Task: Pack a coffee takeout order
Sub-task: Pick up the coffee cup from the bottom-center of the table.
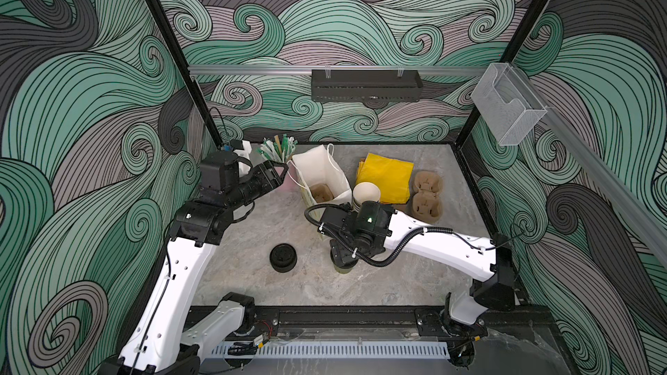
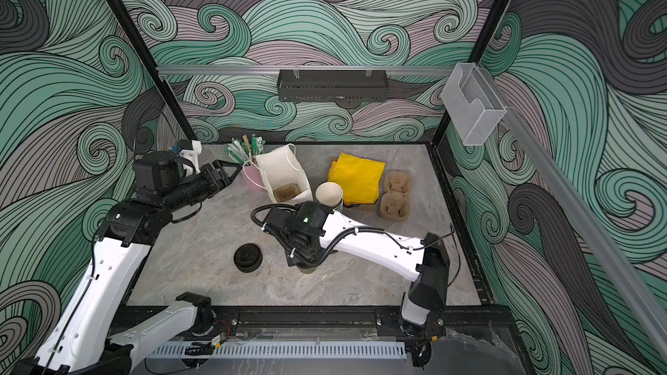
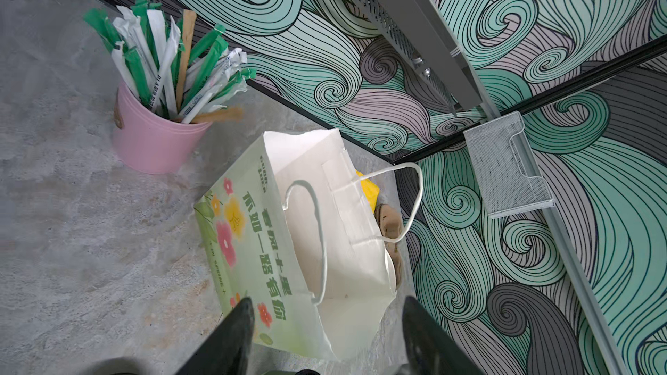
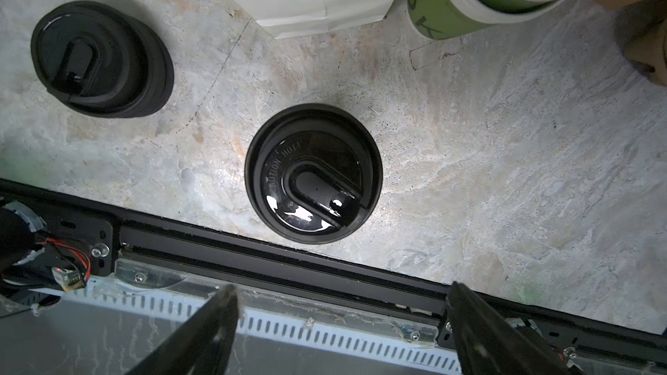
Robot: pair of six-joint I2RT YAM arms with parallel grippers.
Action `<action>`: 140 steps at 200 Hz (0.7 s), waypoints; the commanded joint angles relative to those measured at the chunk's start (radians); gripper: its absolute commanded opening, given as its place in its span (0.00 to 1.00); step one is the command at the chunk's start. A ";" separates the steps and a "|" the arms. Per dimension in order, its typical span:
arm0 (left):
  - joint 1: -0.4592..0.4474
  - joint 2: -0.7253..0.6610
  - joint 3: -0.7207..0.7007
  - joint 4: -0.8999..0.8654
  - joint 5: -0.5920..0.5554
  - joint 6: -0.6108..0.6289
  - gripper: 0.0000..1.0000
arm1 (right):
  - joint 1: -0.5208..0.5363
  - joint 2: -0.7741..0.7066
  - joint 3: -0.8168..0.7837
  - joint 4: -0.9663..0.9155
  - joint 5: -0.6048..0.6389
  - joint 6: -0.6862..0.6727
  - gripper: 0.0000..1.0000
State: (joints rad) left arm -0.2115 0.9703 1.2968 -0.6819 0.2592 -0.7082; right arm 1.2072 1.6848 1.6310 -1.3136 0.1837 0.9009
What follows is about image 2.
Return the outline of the white green paper bag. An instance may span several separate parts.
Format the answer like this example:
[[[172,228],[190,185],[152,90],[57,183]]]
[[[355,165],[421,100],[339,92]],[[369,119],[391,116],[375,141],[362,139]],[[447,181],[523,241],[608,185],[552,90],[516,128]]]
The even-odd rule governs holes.
[[[285,204],[295,205],[313,200],[306,172],[296,158],[295,145],[290,143],[259,155],[256,164],[262,172],[265,189],[273,203],[278,203],[274,198],[273,190],[285,184],[297,184],[302,191],[295,199]]]

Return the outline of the green paper cup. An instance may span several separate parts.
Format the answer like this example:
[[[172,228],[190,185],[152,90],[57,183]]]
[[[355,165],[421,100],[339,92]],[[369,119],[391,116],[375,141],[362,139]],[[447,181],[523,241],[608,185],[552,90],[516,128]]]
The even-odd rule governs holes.
[[[298,267],[298,269],[303,274],[312,274],[317,267]]]

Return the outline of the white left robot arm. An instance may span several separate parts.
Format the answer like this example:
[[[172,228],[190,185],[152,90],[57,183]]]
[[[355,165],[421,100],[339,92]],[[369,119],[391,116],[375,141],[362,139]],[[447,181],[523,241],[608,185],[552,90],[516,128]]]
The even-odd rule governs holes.
[[[75,297],[34,357],[15,374],[129,374],[180,333],[207,333],[215,316],[207,296],[184,293],[165,310],[109,335],[111,323],[140,265],[174,214],[228,187],[228,161],[199,165],[196,151],[152,152],[133,162],[135,190],[109,210],[92,241],[92,258]]]

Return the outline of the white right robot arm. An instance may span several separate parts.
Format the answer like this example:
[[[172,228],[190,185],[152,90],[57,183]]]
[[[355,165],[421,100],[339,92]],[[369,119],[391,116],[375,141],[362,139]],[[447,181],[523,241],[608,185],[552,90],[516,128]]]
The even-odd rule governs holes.
[[[444,239],[454,235],[454,230],[424,238],[392,234],[315,201],[260,206],[251,211],[250,218],[281,245],[290,267],[316,268],[333,252],[342,252],[409,281],[398,318],[401,331],[409,337],[425,333],[427,318],[446,308],[450,259]]]

